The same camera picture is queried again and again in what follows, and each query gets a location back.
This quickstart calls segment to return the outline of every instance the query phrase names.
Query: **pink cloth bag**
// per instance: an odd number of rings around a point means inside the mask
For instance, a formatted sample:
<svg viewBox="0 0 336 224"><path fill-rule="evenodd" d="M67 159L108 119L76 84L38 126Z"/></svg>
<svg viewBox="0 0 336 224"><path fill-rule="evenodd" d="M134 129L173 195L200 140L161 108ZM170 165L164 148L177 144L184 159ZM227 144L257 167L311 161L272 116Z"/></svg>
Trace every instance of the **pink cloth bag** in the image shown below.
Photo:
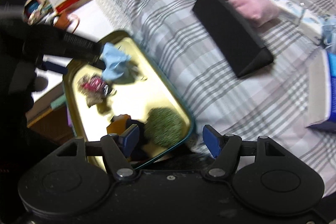
<svg viewBox="0 0 336 224"><path fill-rule="evenodd" d="M269 0L227 0L256 27L279 16L280 9Z"/></svg>

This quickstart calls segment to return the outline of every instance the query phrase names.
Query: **gold tray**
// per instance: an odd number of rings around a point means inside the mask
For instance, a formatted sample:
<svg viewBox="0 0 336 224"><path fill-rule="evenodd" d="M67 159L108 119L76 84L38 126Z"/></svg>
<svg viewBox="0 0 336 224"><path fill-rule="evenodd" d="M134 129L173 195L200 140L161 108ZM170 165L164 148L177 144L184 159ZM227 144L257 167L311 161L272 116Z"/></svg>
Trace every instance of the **gold tray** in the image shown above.
<svg viewBox="0 0 336 224"><path fill-rule="evenodd" d="M183 139L170 148L163 148L149 142L143 146L143 150L149 155L146 162L135 164L141 168L155 160L158 160L168 151L180 145L191 133L194 127L194 119L187 108L181 103L174 87L159 68L152 63L139 46L124 31L113 32L98 43L111 42L123 52L131 56L131 62L137 65L141 75L146 80L135 80L131 84L114 84L115 95L109 95L106 99L107 111L98 106L89 108L86 105L85 96L77 90L78 80L85 74L101 74L101 70L87 65L78 60L72 60L67 68L68 73L63 76L64 91L67 98L68 109L71 115L73 129L79 137L86 141L99 141L107 134L106 127L114 115L128 114L132 119L146 122L148 112L153 107L169 107L175 110L184 121ZM94 157L90 161L105 169L102 157Z"/></svg>

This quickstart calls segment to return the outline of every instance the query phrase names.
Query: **screw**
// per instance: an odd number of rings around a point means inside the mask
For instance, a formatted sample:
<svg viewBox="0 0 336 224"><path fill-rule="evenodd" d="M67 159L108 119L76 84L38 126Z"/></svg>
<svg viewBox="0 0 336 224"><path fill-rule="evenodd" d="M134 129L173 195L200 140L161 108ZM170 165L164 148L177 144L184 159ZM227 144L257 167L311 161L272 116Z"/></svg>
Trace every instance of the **screw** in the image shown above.
<svg viewBox="0 0 336 224"><path fill-rule="evenodd" d="M208 173L212 177L222 177L223 175L225 175L225 171L220 168L210 169Z"/></svg>
<svg viewBox="0 0 336 224"><path fill-rule="evenodd" d="M167 180L174 180L174 179L176 179L176 177L173 175L167 176Z"/></svg>
<svg viewBox="0 0 336 224"><path fill-rule="evenodd" d="M120 177L129 177L131 175L133 175L133 170L130 169L130 168L120 168L118 171L117 171L117 175L120 176Z"/></svg>

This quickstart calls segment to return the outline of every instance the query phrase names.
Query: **green pom-pom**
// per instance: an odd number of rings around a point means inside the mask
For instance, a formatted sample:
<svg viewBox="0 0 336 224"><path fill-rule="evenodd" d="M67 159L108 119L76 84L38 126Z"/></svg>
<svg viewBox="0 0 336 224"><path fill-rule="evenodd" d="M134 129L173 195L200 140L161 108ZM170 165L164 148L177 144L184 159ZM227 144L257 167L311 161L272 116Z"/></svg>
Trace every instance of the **green pom-pom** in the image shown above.
<svg viewBox="0 0 336 224"><path fill-rule="evenodd" d="M145 124L144 136L156 145L171 147L182 138L182 118L170 108L152 108Z"/></svg>

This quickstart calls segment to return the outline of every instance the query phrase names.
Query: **checkered blanket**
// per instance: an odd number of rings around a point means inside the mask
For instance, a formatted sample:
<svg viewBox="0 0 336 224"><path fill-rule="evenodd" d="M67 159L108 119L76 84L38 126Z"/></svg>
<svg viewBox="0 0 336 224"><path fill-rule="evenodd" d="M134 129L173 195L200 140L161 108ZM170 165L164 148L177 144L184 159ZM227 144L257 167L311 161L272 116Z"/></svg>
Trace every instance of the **checkered blanket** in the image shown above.
<svg viewBox="0 0 336 224"><path fill-rule="evenodd" d="M98 0L102 11L157 62L194 113L189 145L207 153L202 127L243 140L266 135L316 170L325 195L336 190L336 135L304 127L307 62L316 46L284 19L258 29L273 65L237 79L192 12L196 0ZM336 14L336 0L298 0L315 12Z"/></svg>

